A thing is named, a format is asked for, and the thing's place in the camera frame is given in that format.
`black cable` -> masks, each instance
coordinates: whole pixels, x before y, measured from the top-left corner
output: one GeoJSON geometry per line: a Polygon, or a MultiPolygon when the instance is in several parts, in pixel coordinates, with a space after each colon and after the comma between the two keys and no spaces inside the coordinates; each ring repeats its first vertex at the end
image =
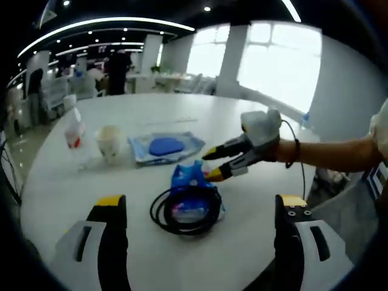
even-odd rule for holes
{"type": "Polygon", "coordinates": [[[216,187],[183,186],[164,191],[152,202],[150,216],[160,228],[176,235],[201,235],[209,231],[217,222],[221,207],[221,196],[216,187]],[[173,209],[187,200],[201,200],[208,204],[205,216],[195,222],[179,222],[173,217],[173,209]],[[164,222],[160,220],[163,209],[164,222]]]}
{"type": "MultiPolygon", "coordinates": [[[[299,141],[296,138],[295,132],[293,131],[291,124],[288,121],[283,120],[283,119],[282,119],[282,122],[285,122],[290,127],[292,135],[293,135],[293,138],[294,138],[294,140],[296,142],[296,146],[297,147],[300,146],[299,141]]],[[[286,165],[286,167],[289,168],[289,167],[291,167],[292,164],[293,164],[293,162],[290,163],[288,166],[286,165]]],[[[302,166],[302,176],[303,176],[303,200],[305,200],[305,196],[306,196],[306,177],[304,176],[304,167],[303,167],[303,163],[302,162],[301,162],[301,166],[302,166]]]]}
{"type": "Polygon", "coordinates": [[[6,157],[2,155],[1,153],[1,157],[7,162],[9,163],[10,165],[10,168],[11,168],[11,172],[12,172],[12,178],[13,178],[13,185],[14,185],[14,191],[16,193],[16,196],[19,198],[17,200],[18,204],[21,204],[21,200],[20,200],[20,197],[19,197],[19,192],[18,192],[18,184],[16,182],[16,174],[15,174],[15,169],[13,167],[13,164],[11,163],[10,161],[10,157],[8,156],[8,152],[7,150],[5,149],[5,143],[7,142],[7,139],[2,143],[2,145],[0,146],[0,149],[2,150],[2,152],[5,153],[6,157]]]}
{"type": "Polygon", "coordinates": [[[4,153],[5,153],[5,155],[6,155],[7,157],[4,157],[4,156],[3,156],[3,158],[4,158],[4,160],[6,160],[6,161],[9,163],[9,165],[10,165],[11,172],[12,172],[12,178],[13,178],[13,185],[14,185],[14,187],[15,187],[15,192],[16,192],[16,194],[19,196],[18,187],[17,187],[17,183],[16,183],[15,169],[13,168],[13,164],[10,162],[10,157],[8,156],[8,153],[7,153],[6,149],[4,149],[4,153]]]}

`blue plastic bag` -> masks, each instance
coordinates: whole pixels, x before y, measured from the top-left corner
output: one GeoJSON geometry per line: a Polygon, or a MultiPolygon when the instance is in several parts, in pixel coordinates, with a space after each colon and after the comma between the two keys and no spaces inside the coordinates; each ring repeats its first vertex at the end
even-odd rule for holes
{"type": "MultiPolygon", "coordinates": [[[[193,165],[183,166],[177,165],[172,175],[171,188],[180,186],[199,186],[215,188],[215,186],[207,182],[202,170],[202,161],[195,161],[193,165]]],[[[174,195],[179,189],[174,189],[170,195],[174,195]]],[[[205,217],[209,205],[207,201],[202,199],[187,199],[176,205],[173,209],[173,217],[178,221],[196,221],[205,217]]],[[[225,208],[221,204],[218,219],[221,219],[225,214],[225,208]]]]}

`white cup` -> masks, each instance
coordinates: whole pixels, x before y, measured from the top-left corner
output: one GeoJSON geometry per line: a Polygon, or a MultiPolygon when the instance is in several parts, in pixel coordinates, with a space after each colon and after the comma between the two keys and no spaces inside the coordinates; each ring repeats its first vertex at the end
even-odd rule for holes
{"type": "Polygon", "coordinates": [[[121,130],[115,125],[107,125],[97,130],[95,137],[99,151],[107,164],[114,164],[120,151],[121,130]]]}

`wrist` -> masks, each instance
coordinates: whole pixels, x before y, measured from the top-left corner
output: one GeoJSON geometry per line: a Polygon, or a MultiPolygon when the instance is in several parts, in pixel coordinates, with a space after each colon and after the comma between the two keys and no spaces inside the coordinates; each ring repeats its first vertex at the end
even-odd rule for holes
{"type": "Polygon", "coordinates": [[[295,141],[286,141],[281,139],[275,149],[275,157],[278,162],[292,162],[292,159],[295,157],[295,152],[295,141]]]}

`bracelet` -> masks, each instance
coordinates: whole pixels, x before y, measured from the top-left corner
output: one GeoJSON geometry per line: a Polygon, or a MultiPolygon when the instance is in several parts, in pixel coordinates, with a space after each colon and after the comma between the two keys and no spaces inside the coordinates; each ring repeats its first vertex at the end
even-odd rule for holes
{"type": "Polygon", "coordinates": [[[292,161],[286,163],[286,169],[289,169],[293,165],[293,163],[299,158],[299,154],[301,152],[301,143],[297,138],[295,138],[295,144],[296,144],[295,154],[292,158],[292,161]]]}

